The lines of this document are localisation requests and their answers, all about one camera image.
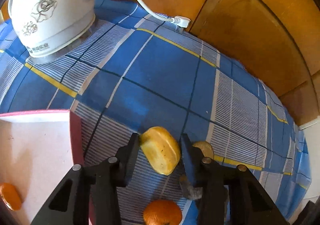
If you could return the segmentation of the yellow starfruit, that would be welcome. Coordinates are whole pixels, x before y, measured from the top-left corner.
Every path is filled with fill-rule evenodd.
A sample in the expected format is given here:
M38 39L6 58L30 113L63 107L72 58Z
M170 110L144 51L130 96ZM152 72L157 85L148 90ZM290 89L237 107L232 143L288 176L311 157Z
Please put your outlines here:
M151 167L161 175L170 175L181 159L177 140L164 127L151 127L141 134L140 147Z

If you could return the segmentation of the large orange tangerine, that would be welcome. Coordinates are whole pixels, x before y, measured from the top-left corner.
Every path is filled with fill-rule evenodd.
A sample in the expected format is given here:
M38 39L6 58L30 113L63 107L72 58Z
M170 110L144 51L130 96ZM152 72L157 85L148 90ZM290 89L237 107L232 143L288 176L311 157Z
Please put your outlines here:
M179 225L182 221L182 211L174 201L155 200L150 202L144 209L143 220L148 225Z

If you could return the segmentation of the pink shallow box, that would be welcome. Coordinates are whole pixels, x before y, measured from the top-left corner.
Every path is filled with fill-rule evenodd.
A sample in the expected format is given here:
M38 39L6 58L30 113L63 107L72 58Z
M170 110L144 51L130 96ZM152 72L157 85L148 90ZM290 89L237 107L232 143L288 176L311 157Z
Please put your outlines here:
M84 164L81 119L69 110L1 114L1 183L15 186L22 207L8 214L30 224L46 199L75 164Z

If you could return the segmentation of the blue plaid tablecloth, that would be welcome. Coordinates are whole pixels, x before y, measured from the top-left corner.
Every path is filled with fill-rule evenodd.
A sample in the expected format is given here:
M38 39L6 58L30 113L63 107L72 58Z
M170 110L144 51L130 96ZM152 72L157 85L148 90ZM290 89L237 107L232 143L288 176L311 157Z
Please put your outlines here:
M236 60L127 1L95 0L98 25L67 55L35 65L1 24L1 112L70 109L85 163L132 132L162 126L208 141L224 166L247 165L289 219L311 183L304 133L276 94Z

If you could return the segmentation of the small orange tangerine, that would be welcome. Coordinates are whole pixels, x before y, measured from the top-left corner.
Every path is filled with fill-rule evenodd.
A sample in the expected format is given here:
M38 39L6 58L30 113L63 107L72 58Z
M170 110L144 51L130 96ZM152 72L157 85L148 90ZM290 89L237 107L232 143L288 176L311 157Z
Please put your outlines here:
M4 204L12 211L18 211L22 207L22 200L16 188L10 183L1 183L1 199Z

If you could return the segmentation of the white power plug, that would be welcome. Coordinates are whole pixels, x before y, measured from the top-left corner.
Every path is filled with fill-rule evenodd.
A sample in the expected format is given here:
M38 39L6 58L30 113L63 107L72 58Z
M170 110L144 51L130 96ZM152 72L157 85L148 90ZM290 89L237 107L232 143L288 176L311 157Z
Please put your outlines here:
M171 17L171 22L178 27L186 29L189 26L191 20L187 17L175 16Z

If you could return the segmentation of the white ceramic electric kettle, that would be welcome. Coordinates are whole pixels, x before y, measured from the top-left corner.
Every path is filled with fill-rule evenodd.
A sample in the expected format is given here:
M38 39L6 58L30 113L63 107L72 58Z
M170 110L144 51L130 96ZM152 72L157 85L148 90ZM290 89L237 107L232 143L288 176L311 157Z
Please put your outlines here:
M34 64L74 50L95 31L94 0L9 0L14 31Z

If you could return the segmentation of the wooden wall panelling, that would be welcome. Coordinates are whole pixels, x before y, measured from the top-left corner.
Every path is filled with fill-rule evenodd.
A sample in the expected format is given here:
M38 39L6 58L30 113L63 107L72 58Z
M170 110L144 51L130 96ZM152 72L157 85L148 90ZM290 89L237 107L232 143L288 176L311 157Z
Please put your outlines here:
M319 116L319 0L143 0L264 81L298 125Z

